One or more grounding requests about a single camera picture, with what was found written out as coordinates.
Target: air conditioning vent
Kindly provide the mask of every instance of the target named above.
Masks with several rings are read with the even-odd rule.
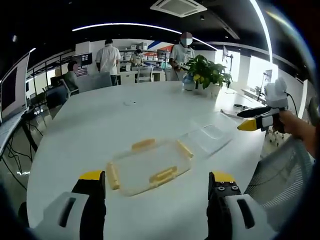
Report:
[[[206,7],[193,0],[158,0],[150,9],[171,14],[179,18],[207,10]]]

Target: green leaves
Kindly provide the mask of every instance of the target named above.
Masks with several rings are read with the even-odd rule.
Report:
[[[195,58],[189,58],[186,64],[189,68],[188,73],[195,76],[199,75],[203,79],[202,87],[206,89],[210,83],[223,86],[224,83],[230,84],[232,77],[225,73],[226,66],[215,64],[213,61],[207,60],[202,55],[197,55]]]

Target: ceiling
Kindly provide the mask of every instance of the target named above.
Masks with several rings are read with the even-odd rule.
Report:
[[[102,23],[155,25],[190,32],[203,41],[233,42],[268,50],[259,18],[249,0],[198,0],[208,10],[184,18],[150,10],[155,1],[136,0],[132,2],[134,4],[126,5],[125,1],[29,0],[19,3],[19,7],[16,7],[15,1],[6,2],[8,15],[0,16],[0,77],[32,48],[36,50],[31,54],[29,66],[85,41],[130,38],[174,43],[179,39],[176,33],[141,26],[102,26],[72,32],[74,28]],[[298,8],[298,4],[294,5],[298,1],[275,2],[293,20],[297,19],[299,24],[303,24],[300,23],[300,16],[304,7],[300,4],[299,11],[290,9],[292,6]],[[259,5],[263,10],[270,3],[272,1],[263,0]],[[298,67],[303,66],[297,50],[278,23],[267,14],[264,17],[270,31],[273,52]],[[12,42],[13,35],[17,36],[16,42]]]

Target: ceiling light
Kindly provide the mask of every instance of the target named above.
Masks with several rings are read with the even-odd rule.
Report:
[[[269,35],[269,31],[268,31],[268,28],[267,28],[267,24],[266,24],[266,21],[265,21],[265,18],[261,12],[261,9],[258,5],[258,3],[256,2],[256,0],[250,0],[256,14],[258,15],[259,17],[259,20],[261,22],[261,25],[262,25],[262,28],[263,28],[263,31],[264,31],[264,35],[265,35],[265,39],[266,39],[266,44],[268,45],[268,50],[269,50],[269,58],[270,58],[270,63],[272,64],[273,61],[272,61],[272,48],[271,48],[271,39],[270,39],[270,35]]]
[[[154,25],[148,25],[148,24],[142,24],[142,23],[132,23],[132,22],[112,22],[112,23],[94,24],[94,25],[82,26],[82,27],[75,28],[75,29],[72,30],[72,32],[83,30],[83,29],[90,29],[90,28],[103,27],[103,26],[113,26],[113,25],[141,26],[141,27],[161,29],[161,30],[169,31],[169,32],[176,33],[176,34],[179,34],[179,35],[182,34],[182,32],[180,32],[180,31],[176,31],[176,30],[173,30],[173,29],[170,29],[170,28],[166,28],[166,27],[162,27],[162,26],[154,26]],[[193,39],[198,41],[198,42],[200,42],[200,43],[202,43],[202,44],[204,44],[204,45],[207,45],[208,47],[210,47],[210,48],[212,48],[212,49],[214,49],[216,51],[218,50],[214,46],[211,46],[210,44],[208,44],[208,43],[206,43],[204,41],[201,41],[198,38],[193,37]]]

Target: sleeve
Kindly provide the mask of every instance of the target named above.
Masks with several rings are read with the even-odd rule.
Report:
[[[120,59],[121,59],[121,54],[120,54],[120,51],[119,51],[118,48],[116,49],[116,59],[117,59],[117,60],[120,60]]]
[[[101,49],[96,53],[95,62],[100,63],[101,62]]]
[[[176,50],[176,48],[177,48],[176,45],[174,45],[172,47],[169,59],[175,60],[177,58],[177,50]]]

